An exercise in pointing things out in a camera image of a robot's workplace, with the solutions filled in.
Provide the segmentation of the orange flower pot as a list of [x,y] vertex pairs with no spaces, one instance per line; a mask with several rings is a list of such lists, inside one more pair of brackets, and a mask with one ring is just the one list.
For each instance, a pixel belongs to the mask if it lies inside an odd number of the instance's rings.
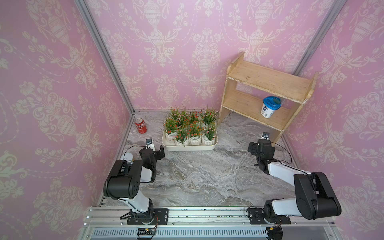
[[199,121],[194,121],[188,126],[187,135],[189,137],[190,146],[199,146],[202,143],[203,128]]
[[165,120],[165,134],[166,134],[166,139],[168,142],[172,142],[175,140],[177,134],[178,134],[178,125],[177,122],[173,118],[167,118]]

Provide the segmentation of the pink flower pot mid-right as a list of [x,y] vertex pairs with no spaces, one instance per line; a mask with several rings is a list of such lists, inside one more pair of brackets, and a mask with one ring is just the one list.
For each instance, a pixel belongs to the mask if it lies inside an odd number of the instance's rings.
[[175,144],[177,146],[188,146],[189,145],[189,131],[184,127],[177,129],[175,136]]

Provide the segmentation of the orange flower pot front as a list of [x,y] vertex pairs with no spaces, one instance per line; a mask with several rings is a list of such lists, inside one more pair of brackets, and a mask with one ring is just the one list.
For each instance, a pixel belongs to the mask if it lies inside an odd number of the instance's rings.
[[194,121],[188,126],[187,135],[189,137],[190,146],[199,146],[202,143],[203,128],[199,121]]

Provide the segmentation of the red flower pot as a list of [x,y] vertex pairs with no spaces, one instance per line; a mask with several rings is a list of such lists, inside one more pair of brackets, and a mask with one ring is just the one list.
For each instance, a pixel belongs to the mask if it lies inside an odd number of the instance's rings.
[[189,123],[190,125],[199,125],[200,124],[200,119],[199,119],[199,113],[196,111],[189,112],[188,114],[189,117]]

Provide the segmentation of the large pink flower pot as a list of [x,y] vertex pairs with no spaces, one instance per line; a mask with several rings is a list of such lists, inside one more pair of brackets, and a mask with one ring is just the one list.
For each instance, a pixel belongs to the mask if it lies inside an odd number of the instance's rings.
[[179,108],[171,108],[170,118],[176,122],[177,127],[185,127],[189,124],[189,117],[186,110],[180,111]]

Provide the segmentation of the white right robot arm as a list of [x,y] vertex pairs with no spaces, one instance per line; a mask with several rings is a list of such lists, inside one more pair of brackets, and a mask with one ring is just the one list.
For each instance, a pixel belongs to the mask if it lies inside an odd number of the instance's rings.
[[289,216],[307,220],[337,217],[342,213],[341,204],[322,172],[308,172],[291,167],[274,158],[276,148],[269,139],[250,142],[248,152],[257,159],[256,166],[272,177],[295,188],[295,197],[265,202],[263,218],[271,224],[283,224]]

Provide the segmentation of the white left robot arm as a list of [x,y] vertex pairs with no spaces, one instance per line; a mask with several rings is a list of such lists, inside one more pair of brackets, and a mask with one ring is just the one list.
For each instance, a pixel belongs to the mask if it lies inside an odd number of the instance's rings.
[[115,161],[107,179],[103,192],[105,197],[123,202],[130,211],[120,220],[127,220],[127,224],[150,225],[159,223],[153,201],[146,197],[140,190],[141,183],[152,183],[156,179],[157,161],[165,157],[165,150],[144,147],[140,150],[139,160]]

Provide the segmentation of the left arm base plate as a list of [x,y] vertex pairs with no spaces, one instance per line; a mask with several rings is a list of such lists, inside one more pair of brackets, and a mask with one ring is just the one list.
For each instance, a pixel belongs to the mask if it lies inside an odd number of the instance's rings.
[[130,210],[127,218],[128,225],[167,225],[169,209],[150,209],[146,213],[135,213]]

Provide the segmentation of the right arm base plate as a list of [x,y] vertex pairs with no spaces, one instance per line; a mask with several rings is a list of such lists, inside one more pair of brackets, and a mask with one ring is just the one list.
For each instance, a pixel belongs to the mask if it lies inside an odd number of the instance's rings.
[[246,217],[249,219],[251,225],[290,225],[291,220],[286,216],[268,216],[264,209],[256,208],[255,206],[248,207],[246,210]]

